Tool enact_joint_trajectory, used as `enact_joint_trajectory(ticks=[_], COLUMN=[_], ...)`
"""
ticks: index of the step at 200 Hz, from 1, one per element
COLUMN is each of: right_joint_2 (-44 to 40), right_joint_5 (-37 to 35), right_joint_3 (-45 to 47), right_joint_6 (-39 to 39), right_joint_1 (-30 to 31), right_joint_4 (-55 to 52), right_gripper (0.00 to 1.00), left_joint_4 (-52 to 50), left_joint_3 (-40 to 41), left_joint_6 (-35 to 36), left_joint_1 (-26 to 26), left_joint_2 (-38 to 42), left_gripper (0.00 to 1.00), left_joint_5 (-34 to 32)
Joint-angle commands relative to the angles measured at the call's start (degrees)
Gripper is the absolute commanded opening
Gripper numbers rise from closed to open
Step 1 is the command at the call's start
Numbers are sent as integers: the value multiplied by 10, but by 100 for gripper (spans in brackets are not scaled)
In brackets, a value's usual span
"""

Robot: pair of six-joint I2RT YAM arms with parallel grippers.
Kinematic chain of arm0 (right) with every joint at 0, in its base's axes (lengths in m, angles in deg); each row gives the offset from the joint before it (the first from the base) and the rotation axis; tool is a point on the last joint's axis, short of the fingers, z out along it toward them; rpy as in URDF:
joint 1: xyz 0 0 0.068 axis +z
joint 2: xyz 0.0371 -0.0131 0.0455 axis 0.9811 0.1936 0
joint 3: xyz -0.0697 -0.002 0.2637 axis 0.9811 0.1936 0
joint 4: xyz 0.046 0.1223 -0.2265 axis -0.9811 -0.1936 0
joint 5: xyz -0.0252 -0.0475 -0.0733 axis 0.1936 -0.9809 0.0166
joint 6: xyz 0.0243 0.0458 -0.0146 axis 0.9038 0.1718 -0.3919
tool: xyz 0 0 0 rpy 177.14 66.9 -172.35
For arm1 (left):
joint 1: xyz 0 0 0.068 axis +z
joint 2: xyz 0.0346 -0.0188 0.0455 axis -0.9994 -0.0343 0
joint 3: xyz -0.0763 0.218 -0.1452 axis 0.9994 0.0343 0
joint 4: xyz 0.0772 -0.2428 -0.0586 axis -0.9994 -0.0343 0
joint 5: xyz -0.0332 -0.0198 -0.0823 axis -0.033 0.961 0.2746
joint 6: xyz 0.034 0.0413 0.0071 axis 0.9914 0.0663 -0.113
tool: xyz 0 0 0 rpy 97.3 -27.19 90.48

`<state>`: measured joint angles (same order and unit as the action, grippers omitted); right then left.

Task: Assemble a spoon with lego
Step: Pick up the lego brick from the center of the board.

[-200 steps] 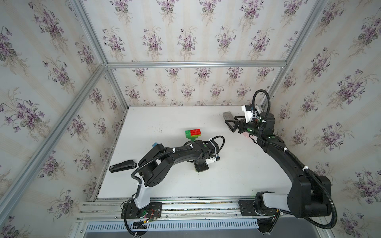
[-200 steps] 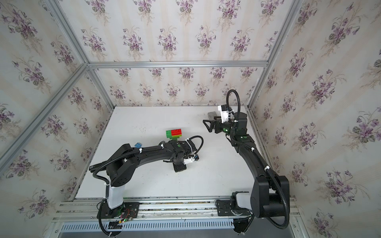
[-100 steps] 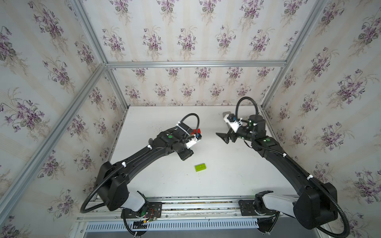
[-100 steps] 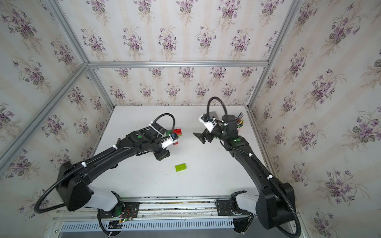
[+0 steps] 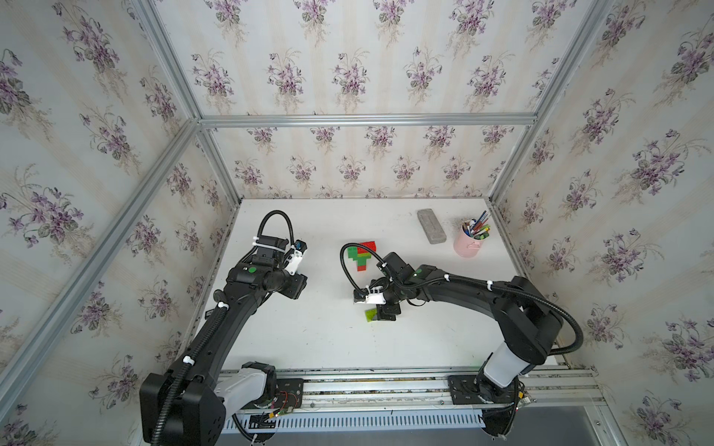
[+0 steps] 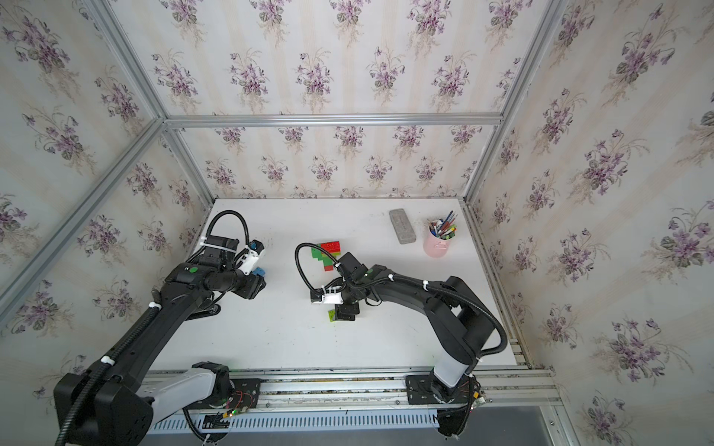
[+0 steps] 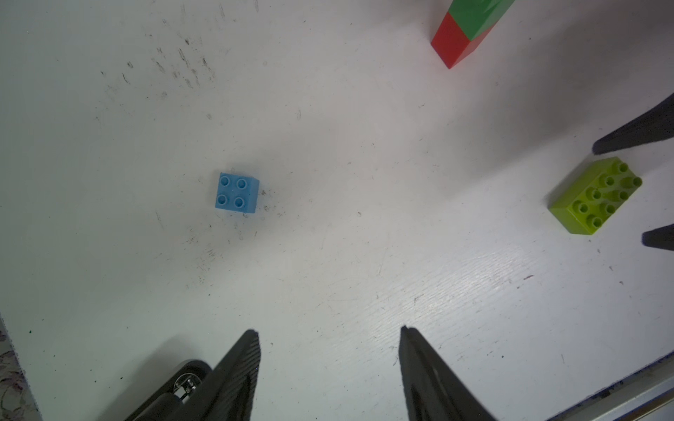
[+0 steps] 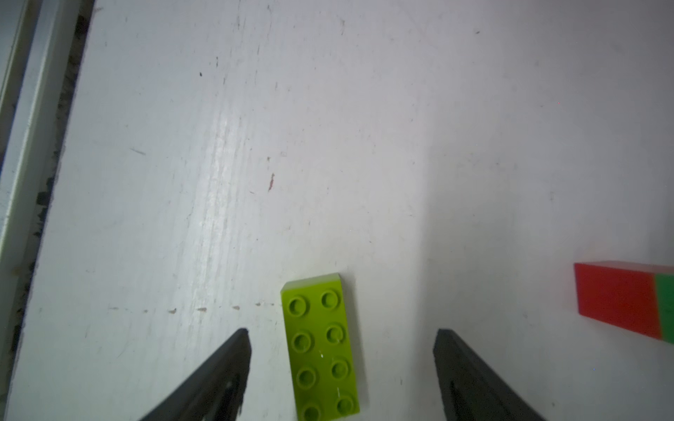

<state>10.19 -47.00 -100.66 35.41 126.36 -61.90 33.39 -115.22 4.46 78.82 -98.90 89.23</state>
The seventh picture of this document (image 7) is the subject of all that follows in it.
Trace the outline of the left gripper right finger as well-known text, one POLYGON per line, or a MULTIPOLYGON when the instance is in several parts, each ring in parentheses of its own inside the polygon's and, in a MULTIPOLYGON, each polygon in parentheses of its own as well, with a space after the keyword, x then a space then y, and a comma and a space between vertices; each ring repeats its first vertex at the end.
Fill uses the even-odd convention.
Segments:
POLYGON ((473 396, 419 330, 401 328, 398 357, 411 420, 489 420, 473 396))

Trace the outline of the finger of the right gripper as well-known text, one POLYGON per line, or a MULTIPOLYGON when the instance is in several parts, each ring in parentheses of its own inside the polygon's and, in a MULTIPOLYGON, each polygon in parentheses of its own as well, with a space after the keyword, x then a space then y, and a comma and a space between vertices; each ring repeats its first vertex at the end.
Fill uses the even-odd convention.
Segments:
POLYGON ((642 234, 642 245, 662 250, 674 250, 674 225, 663 226, 642 234))
POLYGON ((593 153, 608 154, 672 139, 673 107, 673 95, 670 95, 648 112, 597 140, 593 144, 593 153))

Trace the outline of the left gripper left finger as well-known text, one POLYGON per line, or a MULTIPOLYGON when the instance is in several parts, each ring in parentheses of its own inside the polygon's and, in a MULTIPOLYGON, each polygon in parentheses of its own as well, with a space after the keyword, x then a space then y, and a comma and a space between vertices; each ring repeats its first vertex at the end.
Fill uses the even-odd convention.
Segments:
POLYGON ((207 375, 196 393, 178 408, 176 421, 248 421, 261 363, 258 332, 242 334, 220 363, 207 375))

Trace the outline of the lime long lego brick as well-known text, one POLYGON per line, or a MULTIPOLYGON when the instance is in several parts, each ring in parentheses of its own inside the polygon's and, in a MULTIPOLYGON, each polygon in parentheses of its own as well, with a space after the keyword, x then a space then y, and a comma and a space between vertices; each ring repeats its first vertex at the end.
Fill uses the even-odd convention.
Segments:
POLYGON ((549 211, 569 233, 593 235, 642 184, 620 158, 595 161, 549 211))

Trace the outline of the small blue lego brick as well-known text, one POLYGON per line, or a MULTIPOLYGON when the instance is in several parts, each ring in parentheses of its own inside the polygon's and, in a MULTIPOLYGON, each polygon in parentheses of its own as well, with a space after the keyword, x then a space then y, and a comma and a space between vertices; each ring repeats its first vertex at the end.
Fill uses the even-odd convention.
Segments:
POLYGON ((254 177, 221 173, 215 208, 230 212, 255 213, 260 182, 254 177))

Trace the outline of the small green lego brick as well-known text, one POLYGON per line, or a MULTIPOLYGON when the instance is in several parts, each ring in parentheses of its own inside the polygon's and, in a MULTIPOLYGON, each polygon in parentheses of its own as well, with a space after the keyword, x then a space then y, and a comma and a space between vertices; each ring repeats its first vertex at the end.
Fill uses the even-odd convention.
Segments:
POLYGON ((514 4, 514 0, 454 0, 449 14, 469 40, 495 25, 514 4))

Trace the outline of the small red lego brick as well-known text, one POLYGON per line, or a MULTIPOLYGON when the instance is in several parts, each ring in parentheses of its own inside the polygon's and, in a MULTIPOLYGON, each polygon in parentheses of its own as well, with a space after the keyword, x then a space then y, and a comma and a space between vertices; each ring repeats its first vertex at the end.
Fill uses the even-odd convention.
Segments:
POLYGON ((479 47, 493 28, 494 26, 489 27, 477 38, 470 40, 447 12, 431 41, 431 46, 447 68, 454 68, 479 47))

